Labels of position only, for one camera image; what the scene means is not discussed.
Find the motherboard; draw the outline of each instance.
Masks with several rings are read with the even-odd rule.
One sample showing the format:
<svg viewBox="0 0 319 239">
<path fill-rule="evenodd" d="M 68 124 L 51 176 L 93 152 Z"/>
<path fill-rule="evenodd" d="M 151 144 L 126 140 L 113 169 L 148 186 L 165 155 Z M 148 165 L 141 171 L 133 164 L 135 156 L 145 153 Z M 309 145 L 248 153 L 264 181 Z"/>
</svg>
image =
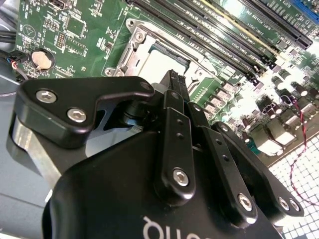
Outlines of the motherboard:
<svg viewBox="0 0 319 239">
<path fill-rule="evenodd" d="M 318 13 L 319 0 L 21 0 L 15 49 L 31 78 L 159 83 L 173 69 L 210 124 L 274 156 L 319 112 Z"/>
</svg>

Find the silver screw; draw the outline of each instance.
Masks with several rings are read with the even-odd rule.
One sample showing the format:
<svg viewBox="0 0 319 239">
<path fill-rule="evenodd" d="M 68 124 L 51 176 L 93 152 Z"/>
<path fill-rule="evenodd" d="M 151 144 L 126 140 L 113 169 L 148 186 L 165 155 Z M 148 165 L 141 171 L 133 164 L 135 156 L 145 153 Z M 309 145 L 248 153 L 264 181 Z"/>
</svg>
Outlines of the silver screw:
<svg viewBox="0 0 319 239">
<path fill-rule="evenodd" d="M 173 178 L 182 187 L 186 187 L 188 185 L 188 176 L 186 173 L 180 169 L 175 169 L 173 172 Z"/>
<path fill-rule="evenodd" d="M 289 211 L 289 205 L 288 203 L 281 197 L 278 198 L 280 205 L 286 210 Z"/>
<path fill-rule="evenodd" d="M 299 212 L 300 208 L 299 208 L 298 204 L 292 199 L 290 199 L 289 201 L 290 201 L 290 204 L 293 205 L 294 209 L 296 209 L 296 211 Z"/>
<path fill-rule="evenodd" d="M 36 98 L 43 103 L 54 103 L 56 102 L 56 95 L 50 91 L 38 91 L 35 93 Z"/>
<path fill-rule="evenodd" d="M 144 35 L 141 32 L 137 32 L 135 34 L 135 39 L 137 40 L 138 43 L 141 43 L 144 40 Z"/>
<path fill-rule="evenodd" d="M 179 99 L 178 93 L 176 92 L 172 92 L 171 95 L 175 98 L 175 99 Z"/>
<path fill-rule="evenodd" d="M 200 107 L 198 105 L 194 105 L 195 110 L 201 111 Z"/>
<path fill-rule="evenodd" d="M 241 206 L 248 211 L 251 212 L 253 210 L 253 205 L 251 204 L 250 200 L 242 193 L 238 194 L 238 200 Z"/>
<path fill-rule="evenodd" d="M 70 120 L 77 123 L 83 123 L 86 120 L 86 114 L 81 109 L 70 109 L 68 110 L 67 115 Z"/>
<path fill-rule="evenodd" d="M 105 69 L 104 70 L 104 74 L 107 76 L 111 76 L 112 75 L 112 71 L 110 69 Z"/>
<path fill-rule="evenodd" d="M 223 129 L 223 131 L 228 132 L 228 128 L 226 127 L 226 125 L 221 124 L 220 127 Z"/>
<path fill-rule="evenodd" d="M 144 82 L 144 81 L 141 81 L 140 84 L 145 90 L 149 91 L 151 89 L 151 86 L 148 83 Z"/>
</svg>

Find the blue slot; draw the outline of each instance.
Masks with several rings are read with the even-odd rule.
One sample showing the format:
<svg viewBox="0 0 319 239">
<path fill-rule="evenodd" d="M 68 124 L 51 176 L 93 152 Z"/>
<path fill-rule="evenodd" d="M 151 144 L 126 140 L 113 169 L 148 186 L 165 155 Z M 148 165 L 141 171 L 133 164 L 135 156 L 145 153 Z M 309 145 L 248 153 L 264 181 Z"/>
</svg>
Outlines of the blue slot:
<svg viewBox="0 0 319 239">
<path fill-rule="evenodd" d="M 319 24 L 319 16 L 311 11 L 307 6 L 305 6 L 300 0 L 290 0 L 290 2 L 309 20 L 313 21 L 315 24 Z"/>
</svg>

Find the red wire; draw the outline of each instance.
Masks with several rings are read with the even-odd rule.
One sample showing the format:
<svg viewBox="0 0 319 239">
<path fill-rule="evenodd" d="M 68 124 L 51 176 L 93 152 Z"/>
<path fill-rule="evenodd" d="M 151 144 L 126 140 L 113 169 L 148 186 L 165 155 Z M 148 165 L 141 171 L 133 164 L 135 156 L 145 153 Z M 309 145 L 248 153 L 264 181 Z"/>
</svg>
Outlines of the red wire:
<svg viewBox="0 0 319 239">
<path fill-rule="evenodd" d="M 296 162 L 299 160 L 299 158 L 307 151 L 307 135 L 306 135 L 306 126 L 305 126 L 305 119 L 304 119 L 304 114 L 303 112 L 300 110 L 299 105 L 297 102 L 295 102 L 295 107 L 297 108 L 297 110 L 300 113 L 300 120 L 302 122 L 302 130 L 303 130 L 303 137 L 304 137 L 304 149 L 303 151 L 297 155 L 297 158 L 293 161 L 292 165 L 290 166 L 290 184 L 293 188 L 293 190 L 297 193 L 297 195 L 305 202 L 309 203 L 310 205 L 313 206 L 318 206 L 319 204 L 313 203 L 312 201 L 305 199 L 299 192 L 297 187 L 294 185 L 293 182 L 293 172 L 294 172 L 294 168 L 295 168 L 295 164 Z"/>
</svg>

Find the white grid surface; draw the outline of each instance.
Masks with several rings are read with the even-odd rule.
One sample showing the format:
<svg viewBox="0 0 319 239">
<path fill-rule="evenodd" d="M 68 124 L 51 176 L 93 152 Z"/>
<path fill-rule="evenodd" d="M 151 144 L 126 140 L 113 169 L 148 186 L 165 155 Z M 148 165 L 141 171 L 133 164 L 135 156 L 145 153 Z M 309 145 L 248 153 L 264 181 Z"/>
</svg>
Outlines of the white grid surface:
<svg viewBox="0 0 319 239">
<path fill-rule="evenodd" d="M 319 204 L 319 135 L 307 143 L 308 149 L 295 164 L 293 182 L 298 192 L 313 203 Z M 286 239 L 308 238 L 319 239 L 319 207 L 303 202 L 290 185 L 290 165 L 296 159 L 303 146 L 271 166 L 270 171 L 292 193 L 305 210 L 305 217 L 298 223 L 284 227 Z"/>
</svg>

